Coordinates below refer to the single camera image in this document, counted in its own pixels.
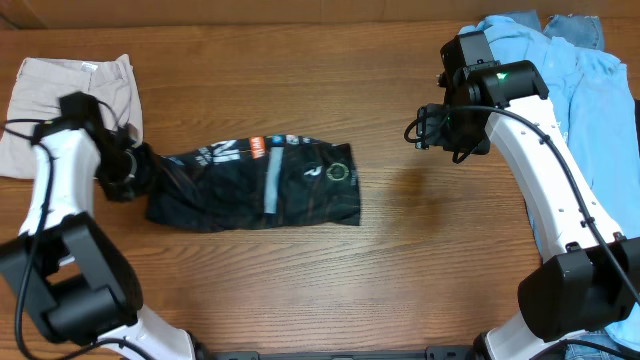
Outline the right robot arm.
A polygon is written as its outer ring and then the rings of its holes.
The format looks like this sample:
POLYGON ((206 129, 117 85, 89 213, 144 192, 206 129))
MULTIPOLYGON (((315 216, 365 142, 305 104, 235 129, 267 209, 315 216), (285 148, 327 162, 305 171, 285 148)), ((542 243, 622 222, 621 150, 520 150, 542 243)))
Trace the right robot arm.
POLYGON ((629 317, 639 302, 639 243, 591 191, 557 127, 548 88, 527 60, 497 61, 481 31, 440 51, 442 104, 418 110, 404 137, 461 163, 498 149, 539 237, 541 265, 518 286, 518 312, 469 346, 431 346, 429 359, 560 359, 584 335, 629 317))

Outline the black patterned cycling jersey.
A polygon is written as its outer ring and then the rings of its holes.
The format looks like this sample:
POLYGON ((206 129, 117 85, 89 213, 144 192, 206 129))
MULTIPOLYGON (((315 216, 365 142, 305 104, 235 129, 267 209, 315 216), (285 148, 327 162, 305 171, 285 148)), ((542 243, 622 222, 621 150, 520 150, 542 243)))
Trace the black patterned cycling jersey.
POLYGON ((291 134, 219 141, 160 157, 146 218, 203 233, 357 226, 358 171, 347 143, 291 134))

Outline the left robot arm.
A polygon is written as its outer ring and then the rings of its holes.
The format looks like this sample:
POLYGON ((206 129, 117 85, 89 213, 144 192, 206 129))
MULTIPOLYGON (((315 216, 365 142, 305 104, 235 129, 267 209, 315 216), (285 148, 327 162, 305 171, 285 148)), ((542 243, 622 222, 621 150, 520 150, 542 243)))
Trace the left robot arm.
POLYGON ((30 209, 1 247, 1 274, 17 297, 17 347, 33 358, 23 335, 29 316, 49 342, 78 345, 70 358, 105 348, 124 359, 208 359, 191 332, 145 306, 133 267, 95 220, 96 185, 110 201, 132 201, 150 191, 160 165, 128 126, 105 127, 104 106, 66 95, 59 117, 34 120, 25 138, 37 160, 30 209))

